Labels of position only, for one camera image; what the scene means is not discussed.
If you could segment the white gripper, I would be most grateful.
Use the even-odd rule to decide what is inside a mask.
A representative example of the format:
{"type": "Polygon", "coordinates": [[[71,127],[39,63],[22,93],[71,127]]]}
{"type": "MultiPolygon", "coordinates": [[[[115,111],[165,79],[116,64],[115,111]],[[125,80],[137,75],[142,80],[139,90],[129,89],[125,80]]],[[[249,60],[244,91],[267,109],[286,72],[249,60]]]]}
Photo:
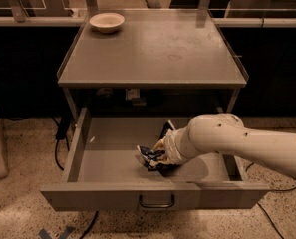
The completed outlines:
{"type": "Polygon", "coordinates": [[[157,161],[162,165],[183,165],[196,157],[196,149],[189,140],[187,129],[169,131],[164,139],[153,147],[154,151],[165,151],[157,161]]]}

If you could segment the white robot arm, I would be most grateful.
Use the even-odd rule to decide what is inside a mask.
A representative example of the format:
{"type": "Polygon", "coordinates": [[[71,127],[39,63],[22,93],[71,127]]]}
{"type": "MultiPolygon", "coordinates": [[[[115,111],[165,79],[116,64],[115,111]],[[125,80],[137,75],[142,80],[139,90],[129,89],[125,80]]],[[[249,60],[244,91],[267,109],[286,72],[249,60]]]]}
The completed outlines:
{"type": "Polygon", "coordinates": [[[212,152],[239,156],[296,179],[296,133],[251,129],[233,114],[200,115],[170,130],[155,149],[169,164],[184,165],[212,152]]]}

